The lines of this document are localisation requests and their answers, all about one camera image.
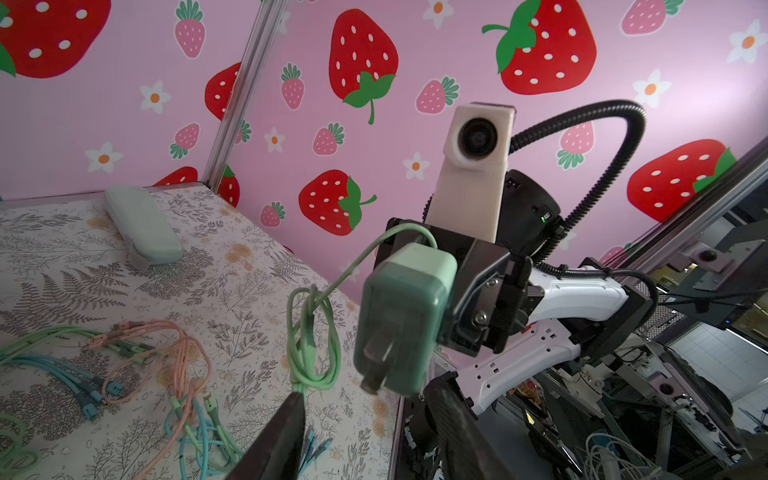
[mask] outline tiled floor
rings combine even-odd
[[[700,323],[670,345],[697,373],[723,390],[733,403],[733,423],[752,430],[755,423],[739,408],[756,417],[768,408],[768,355],[738,335]]]

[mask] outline floral tablecloth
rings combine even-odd
[[[101,197],[0,210],[0,342],[54,325],[105,331],[121,319],[171,319],[196,336],[210,355],[208,389],[223,423],[246,449],[290,393],[286,358],[286,299],[297,286],[327,282],[206,187],[152,193],[184,245],[170,265],[141,273],[125,261],[125,245]],[[389,470],[397,398],[367,395],[352,366],[358,306],[332,297],[343,345],[343,368],[330,391],[306,397],[307,423],[332,448],[304,473],[306,480],[385,478]],[[316,325],[318,370],[328,366],[328,326]],[[174,340],[157,336],[155,343]],[[39,348],[76,366],[104,374],[120,361],[113,353],[76,348],[83,339],[56,339]],[[202,376],[205,363],[195,363]],[[122,371],[126,389],[141,381],[140,368]],[[123,480],[131,478],[167,437],[170,366],[122,406],[100,407],[84,419],[57,379],[29,367],[2,370],[0,412],[29,427],[28,447],[41,454],[19,479]],[[173,447],[150,478],[180,478]],[[199,478],[189,458],[189,478]]]

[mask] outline white flower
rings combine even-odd
[[[163,113],[163,104],[170,100],[170,95],[163,91],[163,81],[158,80],[154,82],[154,85],[148,87],[147,85],[141,85],[139,87],[141,94],[144,96],[144,100],[141,102],[141,110],[154,110],[154,113]]]
[[[283,35],[288,35],[288,18],[290,18],[290,12],[283,12],[283,16],[280,17],[280,22],[277,24],[277,31]]]
[[[568,235],[565,236],[563,240],[560,240],[560,243],[558,244],[558,247],[560,247],[563,250],[568,250],[568,242],[576,238],[578,234],[574,231],[568,232]]]
[[[660,81],[661,71],[657,68],[654,73],[650,74],[648,81],[638,80],[632,84],[632,88],[637,92],[637,97],[634,100],[638,104],[646,104],[649,107],[656,108],[659,106],[659,95],[669,90],[672,86],[670,81]]]
[[[283,140],[285,139],[286,136],[278,134],[275,127],[272,127],[270,133],[264,134],[264,140],[266,140],[269,151],[277,150],[278,152],[283,153]]]
[[[757,48],[768,43],[768,33],[760,33],[760,20],[750,23],[746,31],[730,34],[730,44],[733,50],[728,54],[726,62],[730,63],[743,58],[746,63],[755,63]]]
[[[339,267],[339,272],[341,272],[341,273],[346,272],[346,269],[348,269],[350,265],[352,265],[352,262],[347,262],[346,266],[340,266]],[[350,273],[349,276],[344,279],[344,282],[349,280],[350,282],[357,283],[357,274],[358,273],[360,273],[360,265],[358,265],[357,267],[355,267],[354,270],[352,270],[352,273]]]
[[[101,150],[86,150],[85,156],[91,159],[91,164],[88,165],[89,172],[103,168],[105,172],[111,174],[114,170],[114,162],[120,160],[123,154],[112,151],[112,143],[107,142],[101,145]]]
[[[403,160],[402,164],[406,166],[406,178],[416,177],[419,180],[424,180],[424,170],[429,167],[429,162],[423,161],[419,152],[413,154],[413,159],[406,158]]]
[[[448,0],[428,0],[429,7],[422,18],[425,20],[432,20],[435,24],[435,28],[440,29],[442,20],[453,15],[453,7],[448,5]]]

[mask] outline red strawberry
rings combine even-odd
[[[355,108],[371,104],[383,97],[397,73],[395,44],[371,18],[356,8],[336,19],[331,35],[328,76],[331,88],[344,103]]]
[[[179,2],[176,9],[179,18],[174,33],[181,51],[189,58],[197,58],[205,42],[205,27],[203,26],[203,12],[197,2],[187,0],[187,4]]]
[[[335,124],[328,124],[328,128],[320,128],[315,135],[315,143],[312,149],[317,155],[333,155],[336,153],[337,145],[344,143],[344,127]]]
[[[240,63],[238,62],[228,69],[215,74],[205,85],[205,106],[219,120],[224,119],[224,112],[227,111],[227,104],[232,95],[232,87],[235,85],[239,72]]]
[[[622,253],[626,252],[630,248],[632,248],[631,242],[625,243],[623,247],[616,246],[609,249],[609,251],[603,253],[603,256],[600,257],[600,263],[603,263],[605,265],[609,260],[613,260],[614,257],[621,255]]]
[[[240,129],[237,131],[237,137],[235,138],[235,144],[239,144],[241,141],[244,144],[250,140],[250,135],[253,131],[250,129],[250,124],[245,120],[240,120]]]
[[[304,82],[301,81],[301,70],[295,65],[288,64],[283,67],[283,99],[291,110],[296,110],[301,105],[301,99],[304,96]]]
[[[285,220],[286,211],[280,202],[272,202],[261,210],[261,224],[265,227],[279,227],[280,221]]]
[[[176,132],[176,143],[170,145],[170,156],[175,160],[184,158],[197,144],[199,136],[200,125],[198,124],[189,124]]]
[[[334,235],[349,235],[362,219],[361,205],[376,201],[376,195],[360,201],[360,187],[340,170],[328,170],[309,182],[299,194],[304,217]]]
[[[516,94],[536,95],[576,87],[587,79],[598,48],[576,0],[526,0],[496,47],[498,72]]]
[[[182,167],[157,182],[154,186],[189,184],[197,181],[197,170],[194,167]]]
[[[432,80],[416,98],[416,110],[423,114],[438,114],[446,105],[453,105],[456,98],[458,98],[458,84],[455,79],[443,77],[442,82]]]
[[[584,161],[584,154],[592,150],[594,146],[594,128],[592,122],[576,125],[568,128],[560,137],[558,152],[558,165],[563,170],[576,168]]]
[[[627,198],[638,210],[663,222],[734,164],[736,158],[719,141],[692,141],[634,172]]]
[[[680,11],[685,0],[636,0],[621,21],[621,30],[627,35],[653,33],[667,19]]]
[[[0,3],[0,70],[50,78],[74,67],[96,39],[110,0]]]
[[[224,169],[224,177],[219,185],[219,197],[222,197],[233,207],[237,207],[237,202],[240,201],[240,182],[235,178],[229,165]]]

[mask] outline strawberry wallpaper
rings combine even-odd
[[[0,0],[0,197],[196,181],[259,5]]]
[[[551,257],[578,264],[629,248],[766,134],[766,43],[763,0],[291,2],[246,115],[253,140],[225,180],[238,208],[331,280],[390,217],[421,218],[454,105],[514,105],[519,132],[635,100],[648,114],[640,149]],[[567,213],[623,136],[623,121],[595,121],[509,164]],[[342,290],[358,299],[372,265]]]

